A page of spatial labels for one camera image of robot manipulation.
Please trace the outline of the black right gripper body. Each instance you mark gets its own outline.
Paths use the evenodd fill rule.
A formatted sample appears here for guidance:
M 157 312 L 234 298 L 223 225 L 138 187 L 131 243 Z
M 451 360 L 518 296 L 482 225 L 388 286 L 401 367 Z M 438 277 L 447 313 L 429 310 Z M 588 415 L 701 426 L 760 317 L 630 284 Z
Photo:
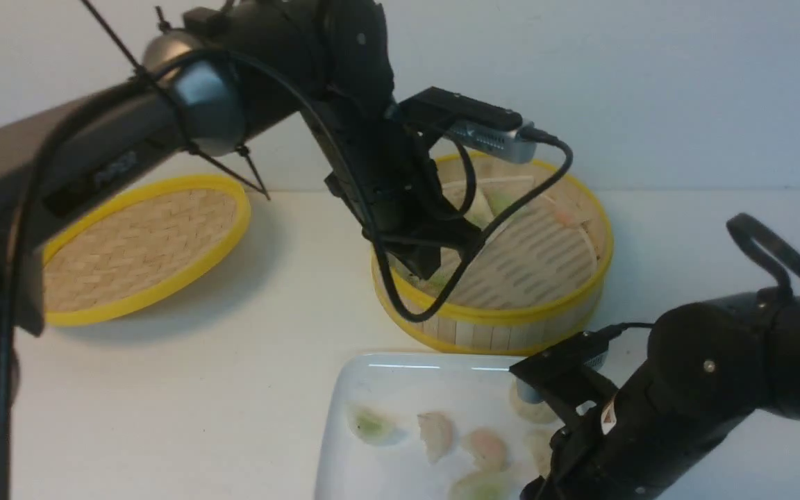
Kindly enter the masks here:
M 602 411 L 589 410 L 551 441 L 551 469 L 528 483 L 521 499 L 650 499 L 651 487 L 635 471 L 640 453 L 603 433 Z

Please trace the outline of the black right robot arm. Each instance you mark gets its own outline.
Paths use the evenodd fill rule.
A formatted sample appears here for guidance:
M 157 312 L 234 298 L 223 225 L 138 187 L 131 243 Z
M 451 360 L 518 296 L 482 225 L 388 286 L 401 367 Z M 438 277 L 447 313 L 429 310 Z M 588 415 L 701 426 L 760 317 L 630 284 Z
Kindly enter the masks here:
M 775 288 L 669 310 L 620 386 L 588 367 L 633 326 L 582 331 L 509 370 L 562 429 L 522 499 L 655 499 L 753 411 L 800 421 L 800 297 Z

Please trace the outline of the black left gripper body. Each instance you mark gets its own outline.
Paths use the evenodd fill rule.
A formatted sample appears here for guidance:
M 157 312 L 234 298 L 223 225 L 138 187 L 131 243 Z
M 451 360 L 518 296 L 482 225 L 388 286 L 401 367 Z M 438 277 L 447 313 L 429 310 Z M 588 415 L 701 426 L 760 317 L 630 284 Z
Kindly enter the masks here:
M 366 240 L 415 276 L 428 278 L 442 251 L 469 256 L 481 236 L 445 199 L 436 164 L 416 130 L 390 112 L 368 115 L 348 99 L 301 112 L 331 173 L 325 183 L 353 213 Z

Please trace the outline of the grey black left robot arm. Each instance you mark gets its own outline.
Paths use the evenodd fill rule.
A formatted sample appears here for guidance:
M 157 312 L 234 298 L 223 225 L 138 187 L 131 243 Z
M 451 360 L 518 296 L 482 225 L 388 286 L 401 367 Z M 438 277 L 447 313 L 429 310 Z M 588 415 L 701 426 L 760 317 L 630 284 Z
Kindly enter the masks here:
M 482 231 L 440 193 L 425 123 L 409 120 L 412 99 L 394 99 L 387 38 L 374 1 L 196 8 L 127 82 L 0 127 L 0 379 L 16 390 L 16 353 L 2 355 L 14 330 L 44 329 L 49 240 L 175 154 L 238 151 L 295 112 L 378 253 L 418 276 L 435 272 L 441 248 L 476 253 Z

